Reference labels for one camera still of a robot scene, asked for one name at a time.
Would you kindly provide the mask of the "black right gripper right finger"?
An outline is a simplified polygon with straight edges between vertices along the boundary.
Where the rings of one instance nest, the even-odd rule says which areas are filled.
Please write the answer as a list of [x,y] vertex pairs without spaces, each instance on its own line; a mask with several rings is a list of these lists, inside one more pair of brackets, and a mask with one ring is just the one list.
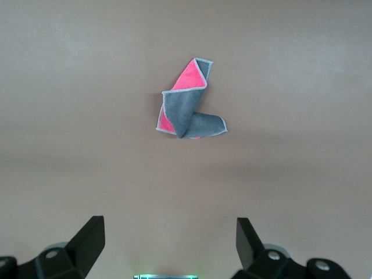
[[263,244],[248,218],[237,218],[235,245],[242,269],[232,279],[351,279],[332,260],[311,258],[303,266],[284,248]]

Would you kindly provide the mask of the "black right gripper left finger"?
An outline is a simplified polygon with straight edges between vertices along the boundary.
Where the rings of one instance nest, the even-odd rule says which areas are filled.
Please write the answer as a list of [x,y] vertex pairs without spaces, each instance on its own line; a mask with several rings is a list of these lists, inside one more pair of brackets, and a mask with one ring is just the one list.
[[69,242],[52,244],[26,263],[0,256],[0,279],[85,279],[104,247],[104,217],[93,216]]

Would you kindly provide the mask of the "pink and grey towel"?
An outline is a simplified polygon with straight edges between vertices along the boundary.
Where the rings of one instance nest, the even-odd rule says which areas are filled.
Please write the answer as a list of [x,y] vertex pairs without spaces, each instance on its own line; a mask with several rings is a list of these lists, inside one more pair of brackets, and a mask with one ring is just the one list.
[[211,60],[193,58],[172,89],[162,92],[156,130],[179,139],[214,137],[226,133],[226,121],[216,115],[196,111],[208,86]]

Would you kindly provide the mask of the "brown table cover sheet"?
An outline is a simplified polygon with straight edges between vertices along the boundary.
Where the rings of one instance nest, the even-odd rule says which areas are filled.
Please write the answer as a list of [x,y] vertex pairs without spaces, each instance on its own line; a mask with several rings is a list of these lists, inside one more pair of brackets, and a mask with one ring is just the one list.
[[[193,58],[228,131],[179,139],[156,126]],[[87,279],[230,279],[238,217],[370,279],[372,0],[0,0],[0,255],[93,215]]]

